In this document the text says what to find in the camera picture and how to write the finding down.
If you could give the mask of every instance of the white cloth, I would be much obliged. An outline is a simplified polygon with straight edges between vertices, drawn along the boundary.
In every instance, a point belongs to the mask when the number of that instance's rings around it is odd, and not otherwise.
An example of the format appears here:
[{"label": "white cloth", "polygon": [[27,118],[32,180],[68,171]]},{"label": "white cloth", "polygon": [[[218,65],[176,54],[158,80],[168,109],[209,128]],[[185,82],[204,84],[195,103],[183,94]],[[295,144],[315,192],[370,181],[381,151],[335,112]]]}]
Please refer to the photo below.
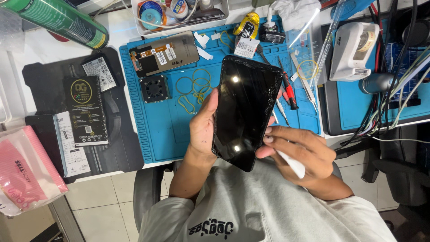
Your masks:
[{"label": "white cloth", "polygon": [[372,203],[356,196],[326,202],[285,180],[273,161],[246,173],[213,167],[196,206],[166,198],[142,220],[139,242],[395,241]]},{"label": "white cloth", "polygon": [[319,0],[277,0],[271,5],[282,18],[282,28],[285,32],[300,29],[312,17],[315,9],[321,9]]}]

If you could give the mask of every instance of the pink tissue package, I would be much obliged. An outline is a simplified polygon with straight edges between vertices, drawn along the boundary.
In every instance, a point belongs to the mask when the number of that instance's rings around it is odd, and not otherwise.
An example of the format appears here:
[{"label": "pink tissue package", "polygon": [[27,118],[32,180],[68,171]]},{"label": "pink tissue package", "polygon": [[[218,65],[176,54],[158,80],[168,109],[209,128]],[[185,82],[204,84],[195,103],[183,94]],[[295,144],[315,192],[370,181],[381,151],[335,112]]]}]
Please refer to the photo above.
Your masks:
[{"label": "pink tissue package", "polygon": [[0,212],[8,216],[44,206],[68,191],[31,126],[0,133],[0,188]]}]

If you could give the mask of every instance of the cooling fan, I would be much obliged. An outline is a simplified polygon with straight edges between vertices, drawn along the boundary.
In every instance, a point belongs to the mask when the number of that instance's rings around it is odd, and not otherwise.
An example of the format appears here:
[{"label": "cooling fan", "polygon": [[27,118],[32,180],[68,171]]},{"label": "cooling fan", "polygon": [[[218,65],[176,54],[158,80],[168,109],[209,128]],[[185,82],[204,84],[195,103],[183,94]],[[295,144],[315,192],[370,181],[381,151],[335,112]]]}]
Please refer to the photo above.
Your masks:
[{"label": "cooling fan", "polygon": [[147,77],[139,80],[142,90],[142,98],[145,103],[162,102],[170,98],[164,75]]}]

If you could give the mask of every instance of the yellow glue tube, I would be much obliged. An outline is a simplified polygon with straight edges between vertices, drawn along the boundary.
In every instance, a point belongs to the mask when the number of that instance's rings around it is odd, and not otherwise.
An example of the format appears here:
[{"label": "yellow glue tube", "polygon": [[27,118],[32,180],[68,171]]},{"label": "yellow glue tube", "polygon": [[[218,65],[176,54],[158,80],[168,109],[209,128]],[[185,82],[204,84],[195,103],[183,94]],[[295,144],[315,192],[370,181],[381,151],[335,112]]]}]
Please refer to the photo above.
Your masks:
[{"label": "yellow glue tube", "polygon": [[233,30],[233,34],[243,38],[255,39],[258,33],[260,16],[255,12],[249,12]]}]

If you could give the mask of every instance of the cracked phone screen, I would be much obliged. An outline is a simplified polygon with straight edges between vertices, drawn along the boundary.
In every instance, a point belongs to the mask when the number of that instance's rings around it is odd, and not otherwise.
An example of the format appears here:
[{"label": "cracked phone screen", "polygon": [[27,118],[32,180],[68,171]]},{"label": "cracked phone screen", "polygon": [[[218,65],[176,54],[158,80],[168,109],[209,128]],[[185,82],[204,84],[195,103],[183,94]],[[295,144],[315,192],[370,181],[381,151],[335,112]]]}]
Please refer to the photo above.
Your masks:
[{"label": "cracked phone screen", "polygon": [[279,67],[226,56],[218,86],[212,152],[250,172],[282,82]]}]

